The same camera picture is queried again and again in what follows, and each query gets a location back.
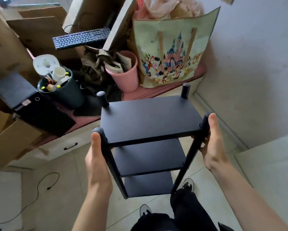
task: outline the keyboard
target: keyboard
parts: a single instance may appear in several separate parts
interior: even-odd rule
[[[63,36],[53,37],[53,42],[57,50],[74,48],[81,45],[90,45],[106,41],[110,34],[108,27],[95,29],[91,31],[77,32]]]

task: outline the hand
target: hand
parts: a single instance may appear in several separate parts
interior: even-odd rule
[[[228,163],[229,160],[225,154],[223,138],[215,113],[209,115],[208,123],[210,126],[210,135],[204,140],[205,146],[200,148],[200,152],[203,155],[206,168],[211,171],[211,168],[216,163]]]
[[[92,144],[85,157],[88,178],[88,194],[98,190],[105,196],[110,197],[113,185],[107,169],[107,163],[101,152],[101,138],[96,132],[92,133]]]

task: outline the shelf board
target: shelf board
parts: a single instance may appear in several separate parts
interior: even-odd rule
[[[201,121],[190,100],[168,96],[111,102],[100,126],[109,147],[120,147],[195,135]]]
[[[179,139],[116,147],[114,159],[120,177],[178,170],[186,159]]]
[[[173,189],[171,172],[125,177],[124,186],[129,198],[170,194]]]

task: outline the pen holder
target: pen holder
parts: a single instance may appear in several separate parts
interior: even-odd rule
[[[46,87],[46,84],[40,80],[38,90],[43,94],[49,95],[53,100],[61,103],[66,108],[74,110],[84,104],[85,96],[80,89],[80,85],[73,78],[72,71],[66,68],[66,72],[69,72],[71,79],[61,88],[51,92],[44,92],[41,87]]]
[[[107,68],[105,68],[105,70],[112,76],[118,88],[122,92],[135,91],[139,85],[139,79],[137,76],[137,57],[133,52],[130,51],[120,51],[119,53],[131,59],[131,70],[125,73],[112,73],[107,70]]]

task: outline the tote bag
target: tote bag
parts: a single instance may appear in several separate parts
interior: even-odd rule
[[[140,85],[153,88],[193,77],[219,10],[192,18],[134,19]]]

